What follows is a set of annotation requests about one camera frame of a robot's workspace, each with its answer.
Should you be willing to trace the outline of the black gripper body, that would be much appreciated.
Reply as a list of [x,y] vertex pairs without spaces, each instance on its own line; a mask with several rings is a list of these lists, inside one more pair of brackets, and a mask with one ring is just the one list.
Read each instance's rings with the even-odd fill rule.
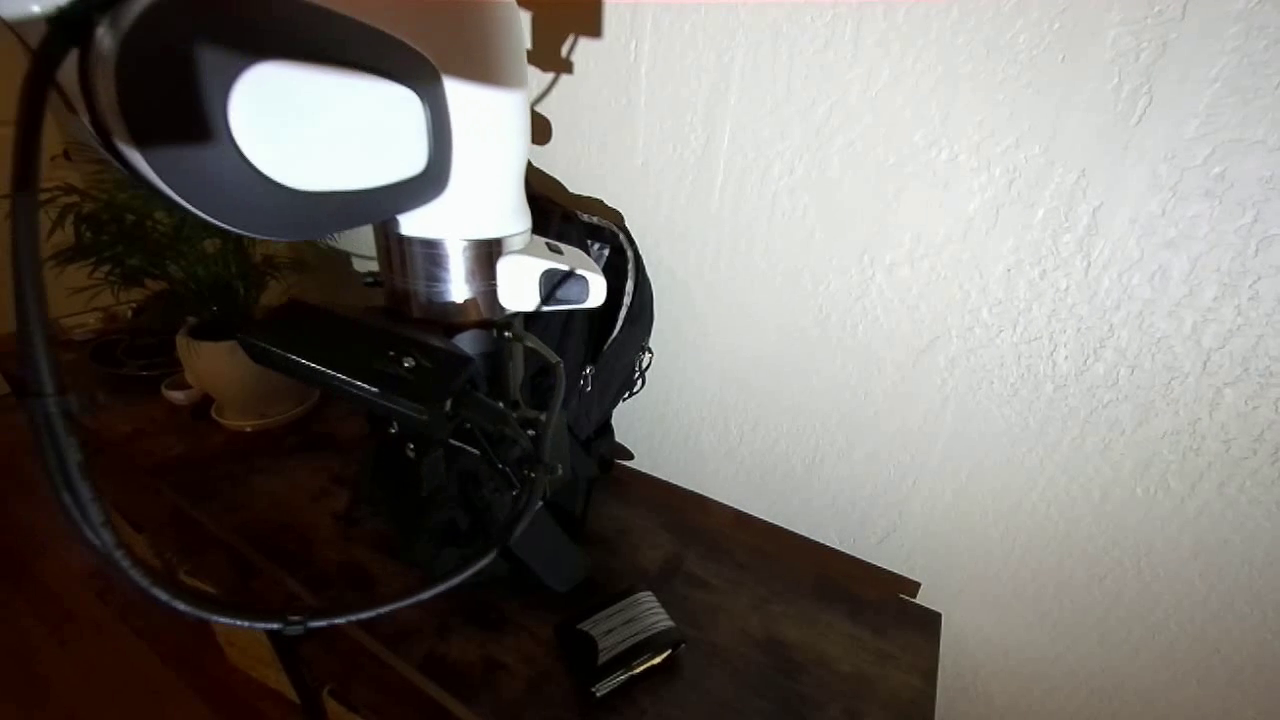
[[511,535],[534,507],[550,413],[517,400],[499,336],[289,303],[248,326],[242,347],[368,420],[368,493],[400,527]]

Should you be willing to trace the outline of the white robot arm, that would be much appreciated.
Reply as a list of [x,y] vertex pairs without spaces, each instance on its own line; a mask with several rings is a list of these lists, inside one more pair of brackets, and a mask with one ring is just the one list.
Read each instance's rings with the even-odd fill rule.
[[453,303],[594,311],[603,264],[529,209],[529,62],[511,0],[102,0],[75,50],[100,146],[248,239],[384,224],[485,253]]

